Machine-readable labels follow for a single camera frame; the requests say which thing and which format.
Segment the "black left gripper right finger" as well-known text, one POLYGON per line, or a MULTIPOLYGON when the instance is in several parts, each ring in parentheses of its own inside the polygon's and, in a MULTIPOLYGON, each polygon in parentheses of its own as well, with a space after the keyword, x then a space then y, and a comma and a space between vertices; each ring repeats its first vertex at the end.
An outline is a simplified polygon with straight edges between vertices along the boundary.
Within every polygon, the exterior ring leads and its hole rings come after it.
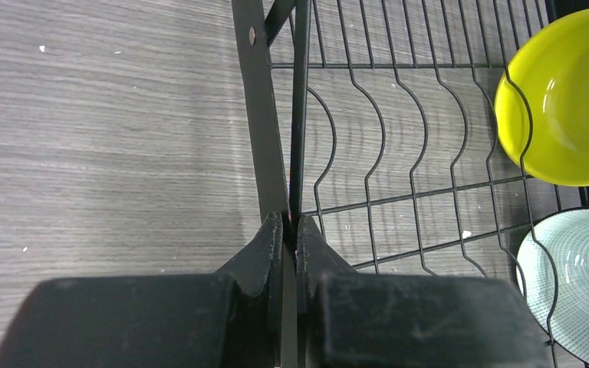
POLYGON ((548 367, 535 319, 493 278, 362 274, 298 221, 301 367, 548 367))

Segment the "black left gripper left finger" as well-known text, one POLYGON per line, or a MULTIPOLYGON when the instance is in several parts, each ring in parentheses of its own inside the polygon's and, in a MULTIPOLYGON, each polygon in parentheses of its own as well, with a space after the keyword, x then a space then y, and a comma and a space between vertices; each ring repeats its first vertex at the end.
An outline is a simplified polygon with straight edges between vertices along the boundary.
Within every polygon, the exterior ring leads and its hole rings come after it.
POLYGON ((57 278, 25 298, 0 367, 275 367, 284 223, 208 274, 57 278))

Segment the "black wire dish rack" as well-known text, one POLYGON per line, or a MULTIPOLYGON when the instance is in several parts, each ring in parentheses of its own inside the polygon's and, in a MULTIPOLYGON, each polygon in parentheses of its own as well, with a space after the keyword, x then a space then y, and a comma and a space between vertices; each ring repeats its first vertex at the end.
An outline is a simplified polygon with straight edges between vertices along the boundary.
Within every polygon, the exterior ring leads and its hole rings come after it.
POLYGON ((512 55, 589 1, 234 1, 263 215, 362 272, 521 281, 525 234, 589 206, 531 177, 493 113, 512 55))

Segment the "mint textured bowl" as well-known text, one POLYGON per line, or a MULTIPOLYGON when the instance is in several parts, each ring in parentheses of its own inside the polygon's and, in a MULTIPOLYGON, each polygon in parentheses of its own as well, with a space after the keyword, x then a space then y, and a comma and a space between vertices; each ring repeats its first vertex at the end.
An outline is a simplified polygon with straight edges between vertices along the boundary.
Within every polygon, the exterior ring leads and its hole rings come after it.
POLYGON ((542 219, 523 238, 516 259, 518 287, 536 321, 589 364, 589 209, 542 219))

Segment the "yellow-green bowl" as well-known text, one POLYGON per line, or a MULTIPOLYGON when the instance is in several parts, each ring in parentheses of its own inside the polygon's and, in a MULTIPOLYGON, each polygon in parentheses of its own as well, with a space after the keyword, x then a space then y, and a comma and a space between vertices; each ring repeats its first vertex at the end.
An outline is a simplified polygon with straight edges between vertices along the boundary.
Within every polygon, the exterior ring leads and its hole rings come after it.
POLYGON ((589 186, 589 9, 552 22, 518 50, 494 111, 517 166, 552 184, 589 186))

